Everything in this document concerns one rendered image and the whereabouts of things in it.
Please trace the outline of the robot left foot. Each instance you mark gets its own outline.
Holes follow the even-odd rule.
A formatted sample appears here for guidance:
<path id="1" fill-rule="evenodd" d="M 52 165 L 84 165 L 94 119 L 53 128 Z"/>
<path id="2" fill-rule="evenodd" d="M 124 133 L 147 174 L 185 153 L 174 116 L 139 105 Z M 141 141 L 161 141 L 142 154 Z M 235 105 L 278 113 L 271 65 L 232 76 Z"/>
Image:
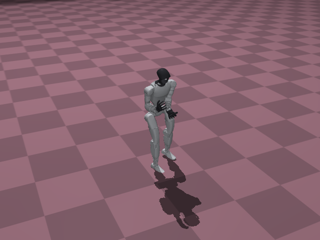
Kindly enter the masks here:
<path id="1" fill-rule="evenodd" d="M 167 150 L 168 151 L 168 150 Z M 168 153 L 165 152 L 165 148 L 161 151 L 162 154 L 166 155 L 169 159 L 175 160 L 176 157 L 169 151 Z"/>

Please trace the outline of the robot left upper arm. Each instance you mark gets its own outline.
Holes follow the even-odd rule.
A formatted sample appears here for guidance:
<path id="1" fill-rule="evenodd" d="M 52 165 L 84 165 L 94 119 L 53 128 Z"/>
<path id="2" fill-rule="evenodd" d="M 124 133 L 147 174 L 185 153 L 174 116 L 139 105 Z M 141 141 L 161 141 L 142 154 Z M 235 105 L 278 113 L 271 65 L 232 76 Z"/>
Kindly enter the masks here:
<path id="1" fill-rule="evenodd" d="M 171 98 L 172 98 L 172 95 L 174 93 L 175 87 L 177 86 L 176 81 L 174 81 L 173 79 L 169 79 L 168 81 L 171 84 L 171 88 L 170 88 L 170 91 L 169 91 L 167 97 L 165 97 L 164 102 L 171 101 Z"/>

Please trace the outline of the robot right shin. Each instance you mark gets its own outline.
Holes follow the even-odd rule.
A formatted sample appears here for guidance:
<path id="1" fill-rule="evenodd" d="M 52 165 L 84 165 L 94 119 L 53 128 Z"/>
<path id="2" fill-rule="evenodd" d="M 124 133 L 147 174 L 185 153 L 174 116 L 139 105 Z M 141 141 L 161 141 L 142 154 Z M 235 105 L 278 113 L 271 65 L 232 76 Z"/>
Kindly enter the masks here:
<path id="1" fill-rule="evenodd" d="M 160 155 L 160 144 L 157 146 L 154 144 L 153 140 L 150 141 L 150 151 L 153 158 L 153 165 L 158 166 L 159 155 Z"/>

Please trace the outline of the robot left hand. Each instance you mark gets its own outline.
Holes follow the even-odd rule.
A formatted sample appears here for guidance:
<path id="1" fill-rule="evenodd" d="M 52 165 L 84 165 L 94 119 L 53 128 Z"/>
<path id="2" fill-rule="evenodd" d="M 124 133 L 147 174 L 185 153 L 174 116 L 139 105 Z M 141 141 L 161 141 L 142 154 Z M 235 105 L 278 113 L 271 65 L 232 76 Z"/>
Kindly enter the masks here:
<path id="1" fill-rule="evenodd" d="M 178 113 L 178 112 L 174 112 L 171 108 L 168 111 L 166 110 L 166 112 L 168 114 L 169 119 L 176 117 L 177 116 L 176 114 Z"/>

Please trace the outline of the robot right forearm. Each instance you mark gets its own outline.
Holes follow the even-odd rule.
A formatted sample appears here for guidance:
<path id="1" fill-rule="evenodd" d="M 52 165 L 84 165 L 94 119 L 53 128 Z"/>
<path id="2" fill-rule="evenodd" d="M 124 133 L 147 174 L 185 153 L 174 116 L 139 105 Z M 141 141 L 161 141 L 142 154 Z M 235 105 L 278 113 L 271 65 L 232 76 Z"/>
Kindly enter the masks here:
<path id="1" fill-rule="evenodd" d="M 145 105 L 144 107 L 148 112 L 155 113 L 155 114 L 159 113 L 158 111 L 156 111 L 156 107 L 154 107 L 152 105 L 151 106 Z"/>

